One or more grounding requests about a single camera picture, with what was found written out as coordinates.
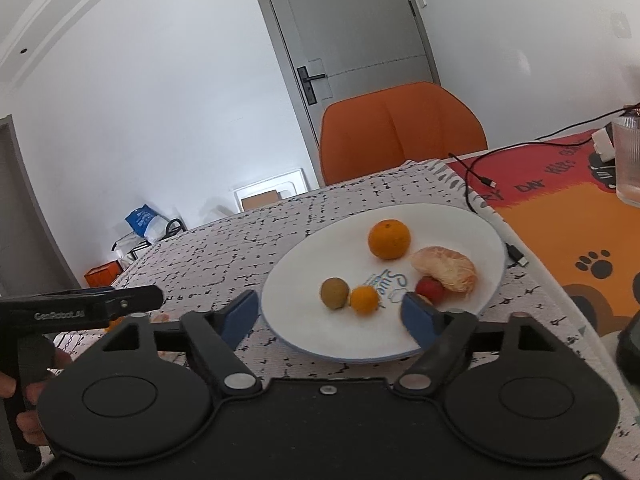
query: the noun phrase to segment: door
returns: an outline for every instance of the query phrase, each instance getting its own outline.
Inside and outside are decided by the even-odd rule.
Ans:
[[[23,170],[11,118],[0,119],[0,294],[78,288],[41,221]]]
[[[434,81],[427,52],[431,53],[425,46],[426,35],[418,29],[412,0],[270,0],[270,4],[290,60],[289,66],[281,62],[281,68],[296,77],[298,92],[292,99],[302,99],[316,149],[322,115],[330,104],[401,84]],[[270,33],[278,50],[274,31]]]

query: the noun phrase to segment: door handle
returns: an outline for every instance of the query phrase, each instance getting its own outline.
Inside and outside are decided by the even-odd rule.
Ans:
[[[306,69],[306,66],[301,66],[298,69],[298,76],[300,78],[300,82],[302,83],[302,91],[305,93],[307,104],[309,106],[318,104],[316,92],[314,92],[314,86],[311,84],[311,82],[317,81],[318,79],[325,79],[327,75],[318,74],[310,76],[308,70]]]

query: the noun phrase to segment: orange chair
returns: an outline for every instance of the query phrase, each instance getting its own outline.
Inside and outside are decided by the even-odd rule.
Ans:
[[[413,83],[330,105],[322,119],[320,163],[327,185],[407,160],[485,150],[482,125],[440,86]]]

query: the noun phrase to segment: white plate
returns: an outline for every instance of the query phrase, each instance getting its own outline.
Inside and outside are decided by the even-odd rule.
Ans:
[[[391,262],[369,252],[369,230],[397,219],[412,235],[407,255]],[[461,308],[479,315],[504,275],[506,249],[494,228],[463,209],[437,204],[406,204],[374,209],[325,227],[296,245],[273,268],[262,290],[261,309],[271,330],[284,342],[320,358],[370,363],[406,357],[418,345],[400,321],[402,297],[421,275],[409,256],[426,246],[466,254],[478,270],[478,285],[466,298],[449,298],[441,308]],[[350,307],[332,311],[320,300],[328,278],[344,279],[351,289],[374,284],[381,306],[371,316]]]

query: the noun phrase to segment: plastic bag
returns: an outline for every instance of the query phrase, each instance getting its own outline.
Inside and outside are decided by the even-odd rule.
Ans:
[[[145,237],[150,244],[155,244],[166,234],[166,227],[168,224],[167,220],[162,218],[147,204],[135,211],[132,211],[125,220],[131,226],[135,234]]]

